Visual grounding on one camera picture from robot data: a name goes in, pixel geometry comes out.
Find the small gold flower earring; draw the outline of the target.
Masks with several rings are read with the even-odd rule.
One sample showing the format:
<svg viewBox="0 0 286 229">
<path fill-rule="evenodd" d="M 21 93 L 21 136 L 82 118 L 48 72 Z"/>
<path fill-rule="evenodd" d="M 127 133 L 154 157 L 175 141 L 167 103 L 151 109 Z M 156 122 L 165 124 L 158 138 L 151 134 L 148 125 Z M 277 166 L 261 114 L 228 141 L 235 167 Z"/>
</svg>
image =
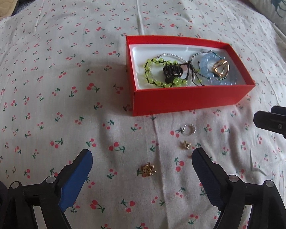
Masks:
<svg viewBox="0 0 286 229">
<path fill-rule="evenodd" d="M 192 148 L 192 144 L 188 141 L 183 141 L 181 147 L 186 150 L 190 150 Z"/>
</svg>

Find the cherry print bed sheet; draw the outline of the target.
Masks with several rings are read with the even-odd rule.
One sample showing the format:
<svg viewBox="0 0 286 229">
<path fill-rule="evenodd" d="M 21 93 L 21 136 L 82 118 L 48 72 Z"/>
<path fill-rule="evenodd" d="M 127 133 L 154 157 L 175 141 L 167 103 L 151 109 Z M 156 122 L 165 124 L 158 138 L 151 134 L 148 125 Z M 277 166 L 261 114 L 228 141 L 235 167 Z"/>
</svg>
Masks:
<svg viewBox="0 0 286 229">
<path fill-rule="evenodd" d="M 255 87 L 231 106 L 133 117 L 128 35 L 226 42 Z M 245 182 L 274 181 L 286 207 L 286 140 L 253 124 L 275 105 L 286 38 L 238 0 L 36 0 L 0 22 L 0 180 L 35 184 L 91 150 L 72 228 L 212 228 L 219 211 L 183 141 Z M 147 162 L 156 173 L 142 177 Z"/>
</svg>

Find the gold knot brooch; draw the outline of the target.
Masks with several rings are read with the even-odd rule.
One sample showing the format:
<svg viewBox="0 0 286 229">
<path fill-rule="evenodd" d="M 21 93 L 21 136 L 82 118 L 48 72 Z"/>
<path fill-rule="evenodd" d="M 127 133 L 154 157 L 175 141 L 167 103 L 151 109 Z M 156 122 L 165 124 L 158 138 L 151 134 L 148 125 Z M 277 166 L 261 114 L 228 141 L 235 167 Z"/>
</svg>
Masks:
<svg viewBox="0 0 286 229">
<path fill-rule="evenodd" d="M 156 173 L 155 166 L 147 162 L 141 167 L 142 177 L 149 177 Z"/>
</svg>

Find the black hair claw clip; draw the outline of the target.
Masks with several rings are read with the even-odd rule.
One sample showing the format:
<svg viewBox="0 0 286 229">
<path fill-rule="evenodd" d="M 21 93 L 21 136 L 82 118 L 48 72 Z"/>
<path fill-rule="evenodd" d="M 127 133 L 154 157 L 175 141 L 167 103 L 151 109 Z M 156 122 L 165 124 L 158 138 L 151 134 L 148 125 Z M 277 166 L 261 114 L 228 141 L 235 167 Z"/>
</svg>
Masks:
<svg viewBox="0 0 286 229">
<path fill-rule="evenodd" d="M 165 64 L 163 74 L 167 84 L 173 83 L 174 79 L 183 75 L 181 64 Z"/>
</svg>

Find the red cardboard box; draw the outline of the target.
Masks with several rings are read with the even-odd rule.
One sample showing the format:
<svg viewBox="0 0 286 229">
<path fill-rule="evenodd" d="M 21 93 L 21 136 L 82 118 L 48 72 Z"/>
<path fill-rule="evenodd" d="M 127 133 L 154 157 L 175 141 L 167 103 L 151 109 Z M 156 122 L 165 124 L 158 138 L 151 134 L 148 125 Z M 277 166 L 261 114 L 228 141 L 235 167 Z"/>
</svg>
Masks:
<svg viewBox="0 0 286 229">
<path fill-rule="evenodd" d="M 157 88 L 145 79 L 147 59 L 169 52 L 190 57 L 200 50 L 214 50 L 230 63 L 235 85 Z M 133 116 L 180 112 L 236 104 L 255 86 L 241 59 L 228 43 L 177 36 L 127 36 L 126 62 Z"/>
</svg>

